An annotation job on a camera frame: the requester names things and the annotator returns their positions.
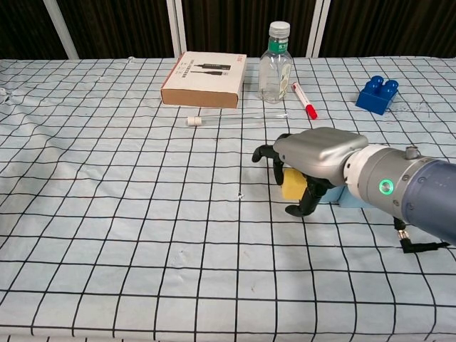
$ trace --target test tube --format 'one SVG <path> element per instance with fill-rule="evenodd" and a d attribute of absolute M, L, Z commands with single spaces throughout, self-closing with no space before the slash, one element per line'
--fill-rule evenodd
<path fill-rule="evenodd" d="M 288 118 L 288 113 L 245 113 L 208 116 L 189 116 L 187 126 L 248 125 L 252 123 L 280 122 Z"/>

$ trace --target yellow sponge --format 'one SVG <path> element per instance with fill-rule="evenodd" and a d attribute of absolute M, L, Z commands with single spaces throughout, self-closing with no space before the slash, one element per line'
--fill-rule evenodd
<path fill-rule="evenodd" d="M 282 197 L 285 200 L 300 200 L 307 188 L 306 178 L 298 170 L 284 169 L 284 183 L 282 184 Z"/>

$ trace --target lego stud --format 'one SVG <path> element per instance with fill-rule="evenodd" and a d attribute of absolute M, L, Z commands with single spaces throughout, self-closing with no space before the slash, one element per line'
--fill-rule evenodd
<path fill-rule="evenodd" d="M 369 94 L 375 94 L 375 93 L 377 93 L 380 86 L 381 86 L 381 83 L 377 83 L 375 81 L 369 81 L 366 83 L 366 86 L 364 87 L 364 91 Z"/>
<path fill-rule="evenodd" d="M 396 91 L 398 91 L 399 83 L 394 80 L 386 81 L 385 85 L 381 88 L 381 95 L 385 98 L 392 98 Z"/>
<path fill-rule="evenodd" d="M 369 82 L 374 82 L 374 83 L 377 83 L 379 86 L 381 86 L 383 84 L 383 77 L 379 76 L 379 75 L 375 75 L 371 78 L 371 80 Z"/>

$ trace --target dark curtain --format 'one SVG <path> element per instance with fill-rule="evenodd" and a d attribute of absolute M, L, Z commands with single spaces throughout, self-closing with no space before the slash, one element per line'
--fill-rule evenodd
<path fill-rule="evenodd" d="M 174 56 L 166 0 L 58 0 L 80 58 Z"/>
<path fill-rule="evenodd" d="M 455 0 L 332 0 L 320 57 L 456 56 Z"/>
<path fill-rule="evenodd" d="M 42 0 L 0 5 L 0 59 L 67 59 Z"/>
<path fill-rule="evenodd" d="M 246 53 L 267 48 L 269 24 L 291 24 L 289 52 L 306 55 L 315 0 L 182 0 L 187 50 Z"/>

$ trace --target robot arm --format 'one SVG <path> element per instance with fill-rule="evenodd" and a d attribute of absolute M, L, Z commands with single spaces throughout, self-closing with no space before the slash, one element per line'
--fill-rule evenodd
<path fill-rule="evenodd" d="M 401 151 L 369 145 L 366 137 L 335 128 L 281 135 L 272 147 L 258 147 L 252 161 L 263 155 L 274 158 L 276 180 L 284 164 L 307 179 L 299 206 L 286 208 L 289 214 L 311 214 L 327 189 L 346 185 L 352 195 L 393 215 L 402 239 L 408 238 L 401 225 L 406 221 L 456 244 L 454 164 L 424 157 L 416 147 Z"/>

